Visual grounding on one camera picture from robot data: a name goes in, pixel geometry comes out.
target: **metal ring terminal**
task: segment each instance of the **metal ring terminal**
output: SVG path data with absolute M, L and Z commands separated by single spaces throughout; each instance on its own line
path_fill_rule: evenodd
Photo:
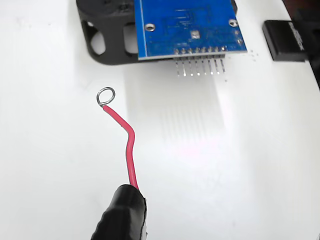
M 100 95 L 104 92 L 104 91 L 107 91 L 107 90 L 110 90 L 112 92 L 112 97 L 108 100 L 108 101 L 104 101 L 104 102 L 100 102 Z M 116 92 L 115 90 L 112 88 L 112 87 L 105 87 L 105 88 L 102 88 L 96 95 L 96 101 L 98 102 L 99 106 L 100 107 L 103 107 L 105 105 L 108 105 L 109 103 L 111 103 L 116 97 Z

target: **red insulated wire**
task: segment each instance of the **red insulated wire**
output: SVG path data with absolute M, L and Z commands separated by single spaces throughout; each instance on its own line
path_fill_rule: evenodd
M 139 189 L 134 165 L 133 149 L 135 143 L 135 131 L 133 128 L 116 113 L 112 108 L 104 105 L 103 110 L 109 114 L 121 127 L 126 130 L 128 133 L 128 141 L 126 143 L 125 157 L 126 157 L 126 166 L 128 168 L 129 182 L 136 189 Z

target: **white surface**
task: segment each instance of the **white surface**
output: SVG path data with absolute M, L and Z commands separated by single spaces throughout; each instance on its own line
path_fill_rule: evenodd
M 87 54 L 75 1 L 0 2 L 0 239 L 88 240 L 128 182 L 134 127 L 149 240 L 315 240 L 320 94 L 308 63 L 272 62 L 281 0 L 238 0 L 249 54 L 226 75 L 177 78 L 172 62 L 105 66 Z

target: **gold pin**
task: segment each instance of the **gold pin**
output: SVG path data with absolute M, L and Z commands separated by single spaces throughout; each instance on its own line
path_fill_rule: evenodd
M 224 65 L 224 61 L 222 60 L 222 58 L 220 59 L 220 62 L 221 62 L 222 71 L 223 71 L 223 73 L 225 73 L 226 70 L 225 70 L 225 65 Z
M 207 75 L 206 67 L 205 67 L 205 63 L 204 63 L 204 57 L 203 57 L 203 56 L 201 57 L 201 62 L 202 62 L 202 69 L 203 69 L 204 75 Z
M 188 57 L 188 60 L 189 60 L 190 75 L 193 76 L 194 73 L 192 72 L 192 65 L 191 65 L 190 57 Z
M 183 67 L 183 76 L 185 77 L 185 76 L 187 76 L 186 69 L 185 69 L 185 60 L 184 60 L 184 58 L 181 58 L 181 59 L 182 59 L 182 67 Z
M 214 60 L 214 65 L 215 65 L 215 70 L 216 70 L 216 74 L 220 74 L 219 70 L 218 70 L 218 64 L 217 64 L 217 60 Z
M 178 58 L 175 58 L 175 66 L 176 66 L 176 73 L 177 73 L 178 77 L 180 77 Z
M 198 60 L 196 57 L 194 57 L 194 61 L 195 61 L 195 69 L 196 69 L 196 74 L 198 76 L 200 76 L 200 72 L 199 72 L 199 68 L 198 68 Z
M 214 72 L 212 71 L 212 67 L 211 67 L 211 62 L 208 56 L 206 56 L 206 58 L 208 59 L 208 65 L 209 65 L 209 70 L 210 70 L 210 74 L 213 75 Z

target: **black mount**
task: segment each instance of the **black mount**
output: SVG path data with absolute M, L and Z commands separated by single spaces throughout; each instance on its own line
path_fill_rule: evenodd
M 107 65 L 138 62 L 138 54 L 126 51 L 124 38 L 124 27 L 135 24 L 133 0 L 76 0 L 76 4 L 86 47 L 94 60 Z M 102 54 L 91 45 L 97 32 L 101 32 L 105 43 Z

